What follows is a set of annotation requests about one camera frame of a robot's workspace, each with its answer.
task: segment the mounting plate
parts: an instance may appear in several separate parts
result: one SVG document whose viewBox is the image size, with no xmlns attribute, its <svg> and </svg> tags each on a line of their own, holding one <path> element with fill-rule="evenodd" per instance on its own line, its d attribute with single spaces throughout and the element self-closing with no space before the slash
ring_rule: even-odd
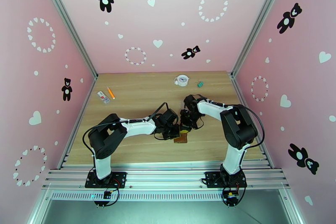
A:
<svg viewBox="0 0 336 224">
<path fill-rule="evenodd" d="M 112 172 L 111 180 L 113 181 L 110 185 L 110 188 L 117 188 L 119 184 L 115 181 L 117 180 L 120 183 L 119 188 L 125 188 L 126 183 L 126 172 Z M 87 181 L 85 182 L 86 188 L 106 188 L 106 186 L 102 186 L 101 184 L 97 183 L 96 174 L 94 172 L 90 172 L 87 175 Z"/>
</svg>

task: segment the heart sticker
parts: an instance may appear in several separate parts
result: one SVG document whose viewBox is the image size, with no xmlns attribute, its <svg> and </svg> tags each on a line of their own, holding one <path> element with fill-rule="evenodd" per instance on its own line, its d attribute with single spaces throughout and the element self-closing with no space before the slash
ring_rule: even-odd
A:
<svg viewBox="0 0 336 224">
<path fill-rule="evenodd" d="M 30 125 L 37 125 L 37 124 L 40 124 L 42 122 L 42 119 L 41 119 L 41 114 L 39 111 L 35 111 L 33 113 L 33 117 L 31 117 L 29 119 L 29 124 Z"/>
<path fill-rule="evenodd" d="M 327 62 L 329 59 L 331 59 L 331 54 L 326 54 L 325 51 L 321 51 L 319 55 L 320 63 Z"/>
<path fill-rule="evenodd" d="M 162 40 L 154 40 L 153 44 L 155 47 L 160 48 L 162 45 L 163 41 Z"/>
<path fill-rule="evenodd" d="M 155 5 L 155 0 L 147 0 L 147 3 L 148 3 L 150 6 L 154 7 L 154 5 Z"/>
<path fill-rule="evenodd" d="M 282 95 L 280 100 L 280 106 L 289 108 L 291 106 L 291 101 L 288 100 L 288 97 L 286 95 Z"/>
</svg>

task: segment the floor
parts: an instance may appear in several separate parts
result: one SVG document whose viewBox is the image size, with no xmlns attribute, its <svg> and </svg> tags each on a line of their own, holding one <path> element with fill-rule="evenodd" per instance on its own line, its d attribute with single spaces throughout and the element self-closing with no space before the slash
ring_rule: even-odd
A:
<svg viewBox="0 0 336 224">
<path fill-rule="evenodd" d="M 142 118 L 152 114 L 163 102 L 167 102 L 177 114 L 183 100 L 189 94 L 201 94 L 216 102 L 239 103 L 227 72 L 188 72 L 186 87 L 173 83 L 181 73 L 120 73 L 100 74 L 90 96 L 83 119 L 65 165 L 91 164 L 91 153 L 82 143 L 83 133 L 100 123 L 111 113 L 122 118 Z M 197 87 L 197 82 L 204 84 Z M 109 98 L 106 87 L 110 87 L 115 100 L 104 104 L 97 96 L 103 91 Z M 112 154 L 112 163 L 142 163 L 167 161 L 218 161 L 224 160 L 228 143 L 222 124 L 204 117 L 204 127 L 188 133 L 188 143 L 173 140 L 159 141 L 152 135 L 137 135 L 124 139 Z M 249 149 L 245 159 L 264 158 L 258 147 Z"/>
</svg>

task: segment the wooden tabletop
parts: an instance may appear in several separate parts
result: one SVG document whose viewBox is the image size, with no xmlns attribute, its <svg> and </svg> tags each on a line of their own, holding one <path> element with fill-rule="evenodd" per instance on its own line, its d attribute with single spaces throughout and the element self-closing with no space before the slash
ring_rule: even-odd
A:
<svg viewBox="0 0 336 224">
<path fill-rule="evenodd" d="M 100 74 L 90 96 L 66 165 L 91 164 L 89 150 L 82 143 L 83 133 L 97 125 L 111 113 L 121 118 L 143 118 L 152 114 L 163 102 L 167 102 L 177 114 L 183 100 L 189 94 L 201 94 L 216 102 L 239 103 L 227 72 L 187 72 L 186 87 L 173 83 L 179 72 L 171 73 L 109 73 Z M 201 88 L 197 82 L 203 81 Z M 106 87 L 115 95 L 112 100 Z M 97 95 L 103 91 L 110 99 L 104 104 Z M 167 161 L 212 161 L 224 160 L 228 143 L 220 121 L 203 117 L 204 126 L 188 133 L 188 143 L 173 140 L 159 141 L 153 135 L 136 135 L 125 138 L 112 154 L 112 163 L 142 163 Z M 258 147 L 249 149 L 245 159 L 260 159 Z"/>
</svg>

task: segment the pink wall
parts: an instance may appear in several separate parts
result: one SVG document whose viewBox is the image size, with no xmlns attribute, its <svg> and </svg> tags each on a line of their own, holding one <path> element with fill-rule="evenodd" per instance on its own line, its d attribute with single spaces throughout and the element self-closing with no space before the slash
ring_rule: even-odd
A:
<svg viewBox="0 0 336 224">
<path fill-rule="evenodd" d="M 280 34 L 277 25 L 295 3 L 302 13 Z M 238 74 L 249 107 L 261 115 L 272 160 L 309 224 L 336 222 L 335 13 L 335 0 L 276 0 Z M 311 160 L 299 167 L 289 155 L 291 143 L 319 163 L 316 175 L 307 168 Z"/>
<path fill-rule="evenodd" d="M 98 0 L 62 1 L 99 73 L 229 71 L 264 2 L 114 0 L 109 13 Z M 183 59 L 196 45 L 200 52 Z"/>
<path fill-rule="evenodd" d="M 57 167 L 93 77 L 51 0 L 0 0 L 0 7 L 0 223 L 22 224 Z M 70 101 L 63 101 L 64 78 Z"/>
</svg>

